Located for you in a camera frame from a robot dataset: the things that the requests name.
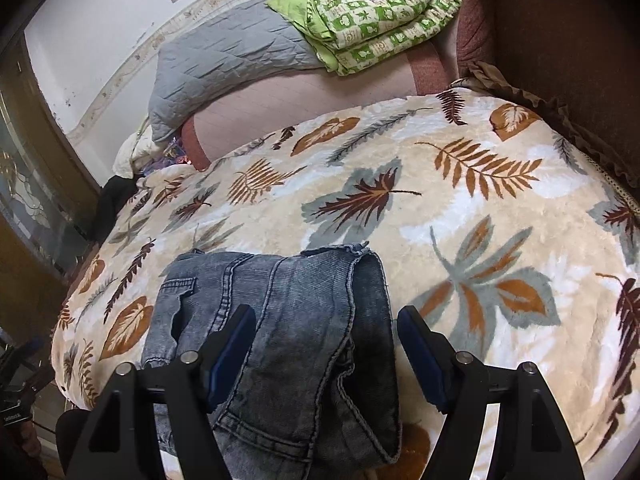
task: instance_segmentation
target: wooden door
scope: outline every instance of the wooden door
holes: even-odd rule
[[[10,164],[9,171],[0,172],[4,178],[0,178],[4,186],[0,197],[0,326],[19,343],[33,335],[49,335],[55,324],[76,258],[80,260],[89,245],[82,232],[94,214],[99,188],[53,121],[33,75],[24,38],[0,59],[0,111],[4,131],[0,155],[5,168],[7,161]],[[18,159],[21,166],[14,163]],[[33,223],[37,235],[31,235],[16,210],[11,210],[15,195],[7,195],[11,186],[6,176],[12,169],[14,175],[20,174],[23,191],[34,189],[25,188],[25,175],[33,183],[37,180],[39,190],[46,190],[48,202],[41,204],[47,205],[50,218],[56,216],[58,226],[57,237],[52,238],[57,244],[53,255],[45,254],[48,249],[38,239],[53,229],[47,231]],[[18,212],[27,210],[25,204],[20,204],[23,209]],[[60,247],[64,252],[71,246],[73,252],[65,255],[65,264],[60,266]]]

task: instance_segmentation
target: jeans seam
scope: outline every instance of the jeans seam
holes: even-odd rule
[[[355,268],[356,264],[362,259],[362,256],[358,256],[357,258],[354,258],[354,260],[351,262],[351,265],[349,266],[349,270],[347,272],[347,276],[345,278],[345,289],[347,290],[347,297],[349,300],[349,321],[347,323],[347,327],[346,330],[344,331],[344,335],[342,336],[342,339],[340,341],[340,344],[337,346],[337,348],[335,349],[334,353],[332,354],[331,358],[329,359],[329,362],[327,363],[327,366],[324,370],[324,374],[322,375],[322,379],[320,381],[320,383],[318,384],[318,390],[316,391],[316,398],[314,399],[314,407],[315,407],[315,413],[314,413],[314,428],[313,431],[311,433],[311,437],[309,439],[309,453],[312,454],[314,447],[316,446],[316,440],[318,439],[318,433],[320,431],[320,402],[321,402],[321,398],[322,398],[322,393],[324,392],[327,382],[329,380],[329,374],[332,370],[332,368],[334,368],[335,362],[338,359],[338,356],[340,355],[340,353],[342,352],[342,350],[344,349],[344,346],[347,342],[348,337],[351,335],[351,330],[353,328],[353,320],[355,318],[355,303],[353,301],[353,291],[351,290],[351,287],[349,286],[349,284],[351,283],[352,279],[353,279],[353,269]],[[308,478],[309,473],[311,471],[311,466],[312,466],[312,462],[310,462],[307,466],[306,466],[306,471],[303,475],[303,479]]]
[[[267,286],[267,292],[264,295],[264,303],[262,304],[262,311],[260,313],[260,319],[258,320],[258,323],[255,326],[255,333],[258,333],[258,330],[260,330],[260,327],[262,326],[262,322],[264,322],[264,318],[267,316],[267,305],[269,304],[269,298],[271,296],[271,291],[273,290],[273,280],[276,274],[276,270],[278,269],[278,267],[280,266],[280,264],[286,260],[286,258],[281,258],[279,261],[277,261],[274,266],[273,269],[271,269],[271,274],[269,276],[269,285]],[[242,368],[240,370],[240,375],[238,376],[238,380],[236,381],[236,386],[234,387],[234,392],[231,394],[231,396],[229,397],[229,403],[231,403],[231,400],[233,400],[233,398],[236,396],[236,393],[238,392],[238,388],[240,386],[240,382],[242,381],[242,376],[244,376],[244,371],[246,369],[247,364],[249,363],[249,357],[251,357],[252,351],[254,349],[254,345],[251,345],[251,348],[249,348],[249,351],[246,353],[246,357],[244,358],[244,362],[242,363]]]
[[[389,290],[388,290],[388,286],[386,284],[386,275],[385,275],[385,267],[382,265],[382,260],[380,259],[380,256],[378,256],[377,253],[371,251],[369,253],[371,256],[373,256],[376,259],[376,262],[378,263],[378,269],[380,270],[380,277],[382,278],[382,289],[385,291],[385,301],[386,301],[386,313],[389,316],[389,319],[392,320],[394,318],[393,313],[391,312],[391,299],[389,298]],[[391,323],[388,326],[388,330],[389,330],[389,336],[391,337],[391,341],[393,342],[393,338],[394,338],[394,331],[393,328],[391,326]],[[395,354],[392,355],[391,357],[392,363],[393,363],[393,368],[394,370],[396,370],[396,357]],[[398,381],[396,380],[395,382],[396,387],[394,389],[394,405],[398,407],[398,409],[394,410],[394,424],[396,425],[396,428],[398,428],[398,431],[396,432],[396,437],[397,437],[397,442],[398,442],[398,450],[396,451],[395,455],[393,455],[391,457],[391,462],[395,462],[396,460],[398,460],[398,458],[400,457],[400,451],[401,451],[401,442],[402,442],[402,424],[400,421],[400,392],[398,391]]]
[[[259,430],[258,428],[254,428],[251,424],[245,422],[244,420],[242,420],[240,417],[238,417],[237,415],[231,413],[231,412],[226,412],[222,417],[220,418],[224,418],[228,416],[228,418],[231,418],[236,424],[238,424],[239,426],[241,426],[244,430],[247,430],[251,433],[254,433],[258,436],[261,436],[265,439],[268,440],[273,440],[274,442],[277,442],[278,444],[283,444],[284,446],[290,446],[290,447],[298,447],[300,449],[305,449],[306,447],[308,447],[308,444],[304,443],[304,442],[292,442],[290,440],[285,440],[283,438],[280,438],[278,436],[274,436],[271,433],[267,433],[266,431],[263,430]],[[217,422],[217,424],[219,424],[220,426],[228,429],[228,426],[224,423],[224,422]]]
[[[358,423],[364,435],[369,439],[369,442],[373,446],[380,460],[382,460],[382,462],[385,462],[385,463],[392,463],[394,461],[393,456],[389,455],[389,453],[387,453],[384,449],[382,449],[382,446],[380,446],[380,440],[373,433],[373,430],[371,429],[370,425],[364,419],[364,417],[360,413],[360,410],[354,404],[353,400],[351,400],[351,397],[348,396],[346,390],[344,389],[345,376],[351,375],[354,370],[355,370],[355,362],[352,362],[348,370],[343,371],[338,375],[338,377],[336,377],[336,387],[338,389],[338,393],[340,393],[342,400],[347,405],[349,411],[351,412],[351,415],[353,415],[353,418]]]
[[[223,327],[229,315],[229,311],[231,310],[230,305],[231,305],[231,292],[232,292],[232,280],[234,275],[234,269],[238,265],[244,263],[245,261],[253,257],[254,257],[253,254],[243,254],[242,256],[237,257],[235,260],[229,263],[228,266],[226,266],[225,272],[223,273],[223,277],[222,277],[222,293],[220,294],[220,308],[216,312],[216,315],[213,317],[213,320],[211,320],[211,323],[209,324],[209,327],[207,329],[207,334],[210,334],[211,331],[213,330],[213,327],[215,326],[217,326],[218,330],[220,330]],[[221,323],[218,323],[218,319],[220,318],[220,316],[223,316],[223,319]]]
[[[167,280],[161,286],[160,290],[167,290],[168,288],[180,288],[185,285],[193,285],[196,278],[176,278],[174,280]]]
[[[300,457],[300,456],[295,456],[295,455],[290,455],[288,453],[282,452],[282,451],[277,451],[274,449],[270,449],[267,446],[264,446],[263,444],[258,444],[257,442],[252,441],[251,439],[245,437],[243,434],[239,434],[229,428],[227,428],[226,426],[224,426],[223,424],[220,424],[219,422],[216,424],[219,428],[222,428],[223,431],[228,431],[230,434],[232,434],[235,438],[237,438],[238,440],[241,440],[242,442],[245,442],[246,444],[248,444],[249,446],[255,447],[257,449],[260,449],[262,451],[265,451],[271,455],[275,455],[275,456],[279,456],[281,458],[285,458],[287,460],[293,460],[294,462],[299,462],[299,463],[308,463],[308,466],[311,466],[311,459],[306,456],[306,457]]]
[[[164,357],[149,357],[148,359],[145,360],[144,363],[140,363],[140,364],[144,368],[149,363],[162,363],[163,365],[167,365],[169,364],[169,362],[170,361],[168,361]]]

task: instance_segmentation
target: dark gray cloth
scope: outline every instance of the dark gray cloth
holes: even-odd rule
[[[233,478],[344,478],[398,459],[400,421],[382,263],[360,244],[299,256],[179,256],[154,307],[142,365],[197,350],[239,304],[257,333],[226,405],[210,416]],[[166,406],[160,447],[173,450]]]
[[[87,233],[89,240],[102,245],[109,237],[113,226],[116,225],[118,213],[127,200],[138,192],[136,185],[138,179],[138,176],[122,178],[114,175],[107,181],[98,197],[94,219]]]
[[[244,83],[324,66],[302,33],[265,1],[239,4],[160,47],[149,99],[155,142]]]

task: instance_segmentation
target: plush blanket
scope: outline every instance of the plush blanket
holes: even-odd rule
[[[273,132],[205,173],[174,166],[139,186],[53,337],[56,381],[82,408],[120,362],[139,362],[178,254],[288,255],[368,240],[395,314],[414,304],[487,364],[538,364],[587,478],[638,429],[635,205],[527,108],[469,89],[394,99]],[[367,478],[420,478],[442,427],[399,346],[397,359],[404,451]],[[496,423],[489,410],[475,478],[486,475]],[[175,458],[164,459],[180,478]]]
[[[267,0],[327,69],[359,72],[438,34],[462,0]]]

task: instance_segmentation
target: white pillow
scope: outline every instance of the white pillow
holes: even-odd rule
[[[160,158],[168,146],[168,140],[153,142],[151,125],[146,126],[146,123],[147,121],[139,131],[127,137],[118,150],[111,168],[117,176],[133,178],[134,173],[139,173],[152,160]]]

